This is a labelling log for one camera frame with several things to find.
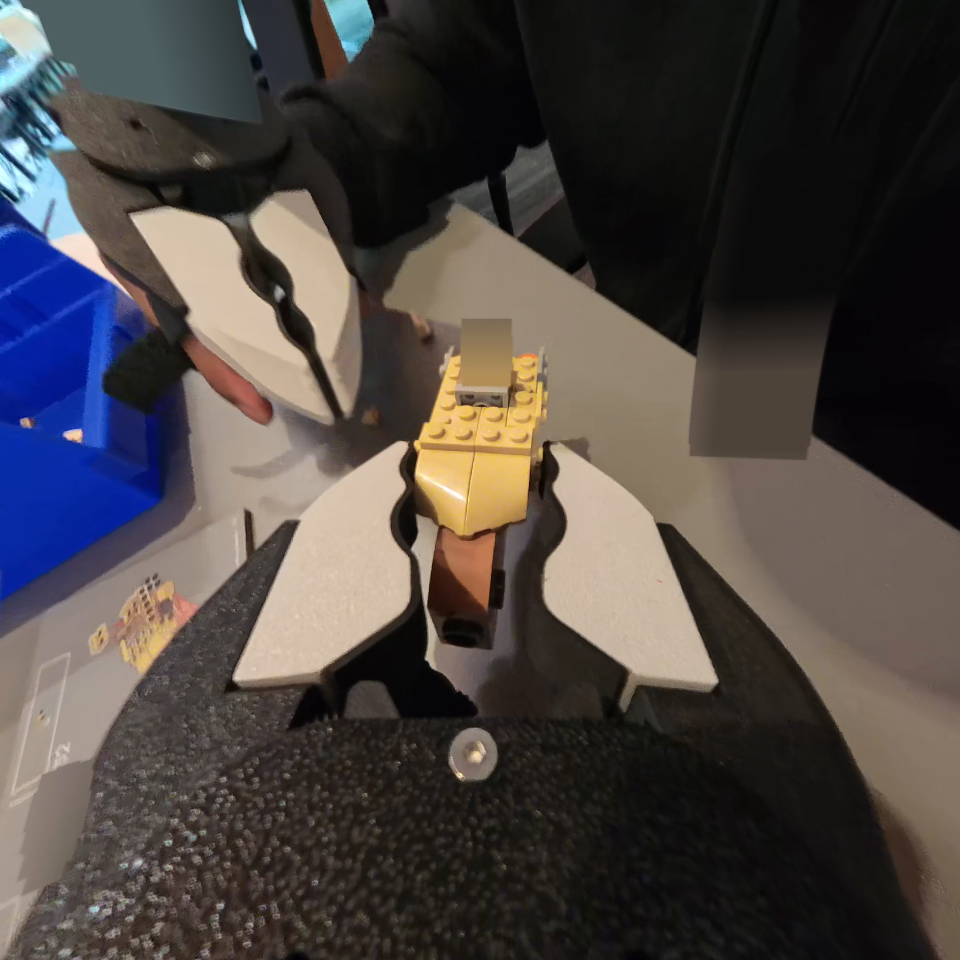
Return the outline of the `person's right hand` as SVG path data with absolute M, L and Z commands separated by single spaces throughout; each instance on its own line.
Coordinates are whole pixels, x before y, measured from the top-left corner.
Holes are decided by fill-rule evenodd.
M 252 422 L 261 426 L 270 424 L 273 406 L 251 382 L 192 334 L 184 338 L 181 347 L 197 373 L 218 396 Z

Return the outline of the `grey instruction booklet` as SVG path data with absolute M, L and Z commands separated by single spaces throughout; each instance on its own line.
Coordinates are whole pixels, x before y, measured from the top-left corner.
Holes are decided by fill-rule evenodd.
M 2 738 L 2 953 L 82 832 L 110 726 L 186 621 L 249 557 L 249 510 L 84 586 L 33 620 L 33 661 Z

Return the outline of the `blue plastic bin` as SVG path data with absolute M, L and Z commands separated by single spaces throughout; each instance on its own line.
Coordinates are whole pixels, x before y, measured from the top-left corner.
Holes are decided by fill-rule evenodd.
M 95 320 L 88 372 L 77 389 L 2 406 L 2 599 L 152 509 L 162 499 L 159 419 L 108 396 L 110 364 L 150 329 L 115 288 Z M 23 417 L 80 426 L 84 443 L 20 428 Z

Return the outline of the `tan brick vehicle model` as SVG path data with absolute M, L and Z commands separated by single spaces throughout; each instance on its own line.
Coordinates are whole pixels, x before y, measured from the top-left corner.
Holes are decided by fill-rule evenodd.
M 527 518 L 544 458 L 546 353 L 511 358 L 506 393 L 490 400 L 460 383 L 462 357 L 440 367 L 438 393 L 414 442 L 418 517 L 436 527 L 425 606 L 438 642 L 491 650 L 506 592 L 507 530 Z

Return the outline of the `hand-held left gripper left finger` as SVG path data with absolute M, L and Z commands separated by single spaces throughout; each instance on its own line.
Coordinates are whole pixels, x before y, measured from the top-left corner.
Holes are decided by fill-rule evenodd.
M 303 512 L 234 668 L 238 688 L 330 678 L 406 613 L 412 558 L 393 519 L 411 452 L 393 443 Z

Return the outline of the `grey desk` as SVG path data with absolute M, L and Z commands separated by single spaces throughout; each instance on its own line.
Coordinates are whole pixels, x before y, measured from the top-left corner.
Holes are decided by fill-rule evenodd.
M 804 461 L 690 456 L 694 361 L 471 210 L 366 256 L 388 306 L 434 323 L 509 317 L 546 346 L 550 436 L 678 529 L 772 629 L 829 707 L 862 772 L 915 835 L 942 895 L 930 928 L 958 958 L 958 531 L 821 441 Z M 261 538 L 346 466 L 309 421 L 258 427 L 187 381 L 195 481 L 2 609 L 2 777 L 17 782 L 42 615 L 241 508 Z

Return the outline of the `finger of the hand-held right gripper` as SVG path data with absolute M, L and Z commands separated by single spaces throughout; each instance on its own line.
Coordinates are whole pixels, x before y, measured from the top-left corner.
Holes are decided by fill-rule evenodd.
M 248 217 L 160 206 L 130 220 L 184 301 L 198 342 L 270 399 L 316 421 L 338 419 L 320 333 L 296 302 L 291 270 Z
M 357 280 L 306 190 L 272 195 L 251 215 L 250 225 L 256 240 L 285 269 L 288 300 L 309 321 L 339 409 L 350 418 L 363 368 Z

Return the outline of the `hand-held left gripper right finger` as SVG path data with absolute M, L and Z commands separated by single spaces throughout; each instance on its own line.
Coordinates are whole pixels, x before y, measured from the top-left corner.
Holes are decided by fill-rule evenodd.
M 624 671 L 621 712 L 641 687 L 713 692 L 718 676 L 653 515 L 566 445 L 548 453 L 564 526 L 545 562 L 546 610 Z

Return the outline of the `stacked blue plastic bins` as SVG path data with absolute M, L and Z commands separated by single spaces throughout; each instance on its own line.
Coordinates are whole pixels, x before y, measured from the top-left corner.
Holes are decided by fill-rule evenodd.
M 29 230 L 1 232 L 2 406 L 86 383 L 95 321 L 114 284 Z

